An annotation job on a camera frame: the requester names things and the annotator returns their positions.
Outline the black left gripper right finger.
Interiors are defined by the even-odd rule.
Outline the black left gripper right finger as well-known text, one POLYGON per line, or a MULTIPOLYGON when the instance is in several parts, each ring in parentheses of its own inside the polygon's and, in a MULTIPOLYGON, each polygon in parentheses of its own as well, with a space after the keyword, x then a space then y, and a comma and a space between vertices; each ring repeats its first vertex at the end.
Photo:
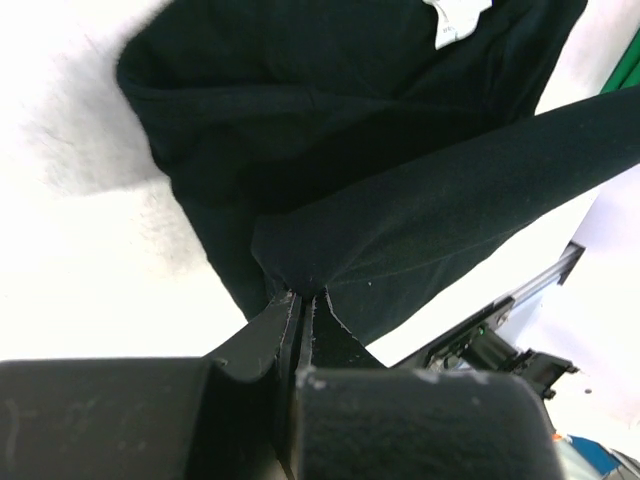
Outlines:
POLYGON ((297 370, 384 369, 334 312, 323 290, 304 305, 297 370))

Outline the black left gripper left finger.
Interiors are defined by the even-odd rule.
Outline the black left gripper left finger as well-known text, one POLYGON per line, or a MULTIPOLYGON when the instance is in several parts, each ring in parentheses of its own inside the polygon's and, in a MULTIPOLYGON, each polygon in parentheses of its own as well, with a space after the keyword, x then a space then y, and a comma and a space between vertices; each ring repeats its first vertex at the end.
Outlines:
POLYGON ((287 330, 296 325, 301 306, 297 294, 279 292, 259 315, 204 357, 206 382, 217 376, 238 383, 263 378, 277 362, 287 330))

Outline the black t shirt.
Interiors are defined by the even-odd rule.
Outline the black t shirt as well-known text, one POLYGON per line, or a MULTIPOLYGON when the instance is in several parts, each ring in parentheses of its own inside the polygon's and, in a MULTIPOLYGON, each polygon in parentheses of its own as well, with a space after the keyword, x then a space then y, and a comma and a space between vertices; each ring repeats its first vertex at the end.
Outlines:
POLYGON ((496 1, 434 46, 420 1, 174 1, 117 83, 247 319, 328 294, 364 343, 633 167, 639 90, 536 106, 582 1, 496 1))

